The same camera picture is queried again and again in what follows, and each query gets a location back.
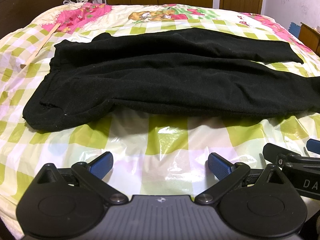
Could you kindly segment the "black pants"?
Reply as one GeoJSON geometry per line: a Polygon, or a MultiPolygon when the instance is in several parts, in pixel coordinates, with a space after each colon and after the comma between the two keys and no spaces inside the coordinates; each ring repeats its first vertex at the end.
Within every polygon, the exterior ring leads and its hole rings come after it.
{"type": "Polygon", "coordinates": [[[200,28],[64,40],[23,118],[56,132],[121,108],[256,120],[319,112],[319,78],[268,68],[277,62],[302,60],[287,42],[200,28]]]}

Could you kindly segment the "blue foam mat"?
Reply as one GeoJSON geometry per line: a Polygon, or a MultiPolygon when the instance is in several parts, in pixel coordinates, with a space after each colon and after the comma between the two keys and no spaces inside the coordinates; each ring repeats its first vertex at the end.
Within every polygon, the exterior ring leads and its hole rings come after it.
{"type": "Polygon", "coordinates": [[[296,38],[299,37],[299,33],[300,33],[300,29],[301,29],[301,25],[298,25],[294,22],[291,22],[290,23],[290,26],[289,26],[289,32],[295,36],[296,38]]]}

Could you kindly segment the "checkered floral bed sheet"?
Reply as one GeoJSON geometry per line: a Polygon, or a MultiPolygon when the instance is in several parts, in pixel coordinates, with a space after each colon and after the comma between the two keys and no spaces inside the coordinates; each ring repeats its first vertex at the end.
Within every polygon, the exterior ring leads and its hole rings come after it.
{"type": "Polygon", "coordinates": [[[253,168],[265,162],[261,151],[271,142],[308,156],[308,139],[319,138],[319,114],[249,123],[218,118],[179,118],[132,110],[99,122],[55,133],[30,129],[22,111],[49,72],[55,44],[89,42],[100,33],[113,36],[205,28],[259,40],[289,42],[303,64],[272,63],[271,69],[304,77],[319,76],[319,57],[274,19],[229,10],[165,5],[61,5],[1,39],[1,220],[19,239],[16,205],[46,163],[68,167],[112,152],[114,167],[106,181],[133,194],[197,195],[215,182],[207,170],[210,152],[253,168]],[[54,25],[61,25],[33,62],[21,69],[54,25]]]}

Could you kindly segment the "wooden back scratcher stick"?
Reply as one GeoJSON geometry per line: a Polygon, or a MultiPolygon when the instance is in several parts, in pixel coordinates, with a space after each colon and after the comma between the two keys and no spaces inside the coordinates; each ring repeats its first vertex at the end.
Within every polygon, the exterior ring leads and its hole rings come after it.
{"type": "Polygon", "coordinates": [[[27,61],[24,64],[20,64],[20,68],[23,69],[29,64],[33,62],[35,57],[38,55],[42,47],[47,43],[47,41],[50,39],[50,37],[55,33],[55,31],[58,29],[60,26],[60,23],[57,23],[56,25],[53,26],[53,28],[50,30],[49,34],[40,42],[40,44],[37,46],[36,50],[33,52],[33,54],[27,59],[27,61]]]}

